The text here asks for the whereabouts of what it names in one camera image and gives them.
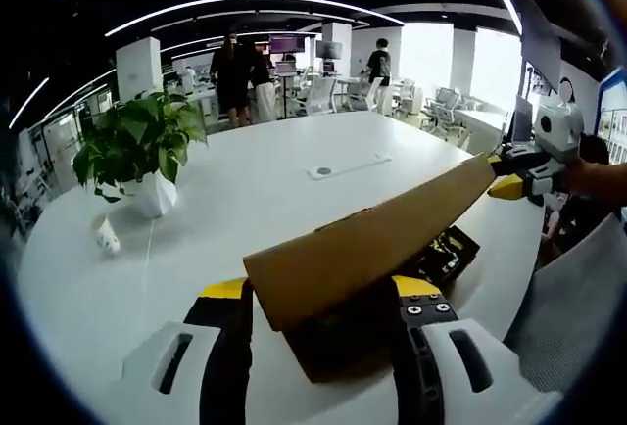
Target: window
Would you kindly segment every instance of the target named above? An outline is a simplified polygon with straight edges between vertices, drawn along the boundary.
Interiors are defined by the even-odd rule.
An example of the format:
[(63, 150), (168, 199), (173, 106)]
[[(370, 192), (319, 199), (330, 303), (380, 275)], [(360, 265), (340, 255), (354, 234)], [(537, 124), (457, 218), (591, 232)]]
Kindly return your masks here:
[(520, 38), (477, 28), (470, 95), (511, 113), (520, 83)]
[(401, 30), (401, 78), (413, 79), (425, 97), (449, 87), (453, 60), (453, 25), (414, 23)]

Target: brown cardboard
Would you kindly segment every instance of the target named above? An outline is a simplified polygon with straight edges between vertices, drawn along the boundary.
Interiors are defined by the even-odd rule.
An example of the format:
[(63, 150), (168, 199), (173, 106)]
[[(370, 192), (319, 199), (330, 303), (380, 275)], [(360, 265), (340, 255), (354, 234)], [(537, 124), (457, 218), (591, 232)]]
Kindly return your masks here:
[(270, 326), (282, 331), (349, 299), (449, 227), (494, 182), (485, 156), (367, 211), (244, 258)]

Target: round white table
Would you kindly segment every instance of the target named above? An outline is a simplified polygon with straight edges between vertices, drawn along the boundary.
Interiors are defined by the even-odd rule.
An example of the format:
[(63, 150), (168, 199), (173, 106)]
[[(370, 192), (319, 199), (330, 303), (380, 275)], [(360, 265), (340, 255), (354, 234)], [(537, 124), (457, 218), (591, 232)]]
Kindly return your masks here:
[[(177, 206), (166, 216), (141, 219), (122, 202), (110, 206), (76, 187), (46, 208), (25, 248), (18, 274), (24, 312), (62, 377), (96, 411), (128, 354), (165, 322), (181, 321), (206, 285), (245, 275), (244, 256), (399, 195), (468, 158), (369, 112), (266, 123), (208, 142), (191, 147)], [(353, 170), (312, 179), (308, 170), (320, 166)], [(88, 229), (102, 210), (122, 244), (113, 259)], [(481, 246), (451, 298), (460, 317), (504, 337), (532, 275), (542, 221), (543, 209), (526, 200), (487, 195), (459, 218)], [(396, 423), (390, 371), (310, 384), (257, 301), (252, 349), (250, 423)]]

